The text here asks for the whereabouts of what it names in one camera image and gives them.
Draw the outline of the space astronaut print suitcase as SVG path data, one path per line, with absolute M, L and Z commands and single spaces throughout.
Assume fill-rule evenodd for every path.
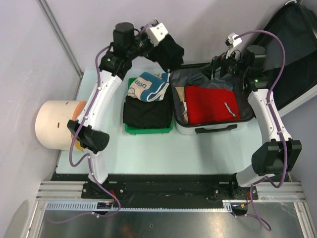
M 186 64 L 170 74 L 169 80 L 174 99 L 174 115 L 177 130 L 190 135 L 233 130 L 242 127 L 254 117 L 247 97 L 252 89 L 272 89 L 272 96 L 279 110 L 308 95 L 317 84 L 317 16 L 298 3 L 283 6 L 246 49 L 243 58 L 252 49 L 265 52 L 262 67 L 241 63 L 229 64 L 228 73 L 211 68 L 209 63 Z M 199 86 L 232 91 L 240 113 L 238 121 L 208 121 L 190 125 L 182 110 L 185 105 L 177 93 L 177 87 Z

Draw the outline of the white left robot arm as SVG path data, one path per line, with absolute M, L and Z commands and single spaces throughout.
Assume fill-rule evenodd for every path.
M 90 180 L 95 182 L 92 192 L 98 198 L 109 194 L 109 185 L 104 183 L 108 172 L 103 158 L 109 135 L 101 131 L 108 104 L 131 69 L 132 60 L 137 57 L 148 58 L 149 53 L 156 49 L 166 36 L 168 30 L 157 20 L 140 29 L 136 29 L 130 22 L 118 23 L 113 31 L 112 41 L 95 57 L 97 82 L 84 109 L 79 116 L 67 123 L 72 135 L 69 163 L 72 167 L 80 164 L 72 159 L 75 143 L 79 143 L 84 151 L 83 157 L 88 159 Z

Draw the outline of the cream and teal towel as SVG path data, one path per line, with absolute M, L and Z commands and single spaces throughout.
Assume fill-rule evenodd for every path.
M 142 102 L 162 101 L 169 87 L 169 74 L 151 74 L 143 72 L 134 79 L 127 95 Z

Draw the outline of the black garment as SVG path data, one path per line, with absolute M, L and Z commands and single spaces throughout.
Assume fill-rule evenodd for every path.
M 168 34 L 151 50 L 147 59 L 157 62 L 164 72 L 170 72 L 180 68 L 184 63 L 183 57 L 184 49 Z
M 137 128 L 165 128 L 172 120 L 171 99 L 165 96 L 162 101 L 142 102 L 126 96 L 123 104 L 123 123 Z

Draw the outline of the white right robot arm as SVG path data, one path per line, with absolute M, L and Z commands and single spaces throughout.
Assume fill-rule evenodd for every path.
M 229 49 L 214 57 L 210 64 L 212 76 L 219 70 L 220 77 L 231 74 L 240 79 L 262 136 L 262 145 L 253 153 L 251 165 L 238 172 L 235 175 L 237 181 L 228 187 L 229 195 L 234 199 L 240 199 L 246 194 L 246 188 L 258 181 L 275 175 L 281 175 L 284 180 L 302 151 L 301 142 L 292 138 L 278 113 L 263 73 L 265 59 L 265 48 L 251 45 L 240 59 L 235 57 L 234 49 Z

